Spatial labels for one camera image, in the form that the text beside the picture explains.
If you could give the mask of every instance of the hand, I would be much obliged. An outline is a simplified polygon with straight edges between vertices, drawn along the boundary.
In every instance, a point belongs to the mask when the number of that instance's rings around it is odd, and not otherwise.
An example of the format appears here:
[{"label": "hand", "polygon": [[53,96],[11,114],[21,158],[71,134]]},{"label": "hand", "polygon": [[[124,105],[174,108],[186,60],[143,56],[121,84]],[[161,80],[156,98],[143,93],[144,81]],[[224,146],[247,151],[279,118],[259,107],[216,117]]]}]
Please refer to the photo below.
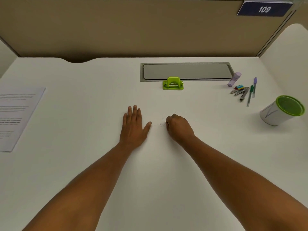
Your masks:
[{"label": "hand", "polygon": [[169,135],[178,144],[182,144],[185,140],[195,136],[188,121],[176,114],[166,118],[166,126]]},{"label": "hand", "polygon": [[137,106],[134,105],[132,114],[132,108],[129,106],[127,113],[123,116],[123,125],[119,144],[125,148],[128,148],[130,151],[133,151],[145,141],[151,125],[152,122],[149,122],[146,124],[144,129],[142,129],[140,109],[137,110]]}]

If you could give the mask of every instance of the paper document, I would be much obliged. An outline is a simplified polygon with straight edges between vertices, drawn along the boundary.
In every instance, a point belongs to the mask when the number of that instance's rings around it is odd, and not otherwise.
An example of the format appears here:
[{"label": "paper document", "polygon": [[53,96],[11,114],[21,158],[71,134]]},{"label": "paper document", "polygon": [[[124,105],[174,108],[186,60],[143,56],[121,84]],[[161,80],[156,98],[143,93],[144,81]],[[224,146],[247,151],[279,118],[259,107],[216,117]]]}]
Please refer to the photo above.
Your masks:
[{"label": "paper document", "polygon": [[13,151],[44,91],[0,86],[0,151]]}]

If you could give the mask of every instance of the glue stick cap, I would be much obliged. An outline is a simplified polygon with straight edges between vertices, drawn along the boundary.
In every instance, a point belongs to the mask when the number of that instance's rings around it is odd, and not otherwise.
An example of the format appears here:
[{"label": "glue stick cap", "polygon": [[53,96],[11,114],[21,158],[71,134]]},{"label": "glue stick cap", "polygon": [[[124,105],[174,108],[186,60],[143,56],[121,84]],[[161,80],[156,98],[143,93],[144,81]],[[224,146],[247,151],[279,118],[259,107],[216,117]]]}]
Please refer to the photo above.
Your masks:
[{"label": "glue stick cap", "polygon": [[233,84],[235,84],[235,82],[241,77],[241,75],[242,75],[241,72],[236,72],[229,81],[228,86],[232,87]]}]

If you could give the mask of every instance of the number sign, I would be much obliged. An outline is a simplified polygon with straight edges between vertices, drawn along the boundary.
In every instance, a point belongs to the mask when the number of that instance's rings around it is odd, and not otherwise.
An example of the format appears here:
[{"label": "number sign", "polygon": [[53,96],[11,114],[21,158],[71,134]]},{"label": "number sign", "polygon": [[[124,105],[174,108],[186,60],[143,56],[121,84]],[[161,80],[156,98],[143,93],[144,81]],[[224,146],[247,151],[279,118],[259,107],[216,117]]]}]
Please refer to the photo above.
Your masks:
[{"label": "number sign", "polygon": [[293,5],[290,1],[244,1],[237,15],[283,17]]}]

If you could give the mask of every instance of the cup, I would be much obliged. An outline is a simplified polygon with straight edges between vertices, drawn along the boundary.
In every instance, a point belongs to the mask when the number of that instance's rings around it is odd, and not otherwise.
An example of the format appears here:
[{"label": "cup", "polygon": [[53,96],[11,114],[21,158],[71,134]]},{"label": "cup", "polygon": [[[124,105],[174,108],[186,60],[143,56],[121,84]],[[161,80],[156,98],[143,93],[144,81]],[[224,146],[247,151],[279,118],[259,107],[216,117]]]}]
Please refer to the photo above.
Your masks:
[{"label": "cup", "polygon": [[304,112],[304,106],[297,99],[281,95],[273,103],[260,111],[260,117],[267,124],[278,126],[292,117],[303,115]]}]

